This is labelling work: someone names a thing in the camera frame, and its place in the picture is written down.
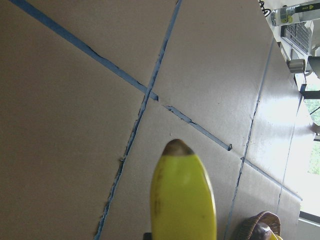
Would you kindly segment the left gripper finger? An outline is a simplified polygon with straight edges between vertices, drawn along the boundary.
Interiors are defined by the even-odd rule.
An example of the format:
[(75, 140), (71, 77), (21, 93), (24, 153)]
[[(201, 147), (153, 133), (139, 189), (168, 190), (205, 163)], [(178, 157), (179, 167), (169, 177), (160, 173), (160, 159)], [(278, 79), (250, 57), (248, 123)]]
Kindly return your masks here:
[(151, 232), (145, 232), (143, 234), (143, 240), (152, 240), (152, 233)]

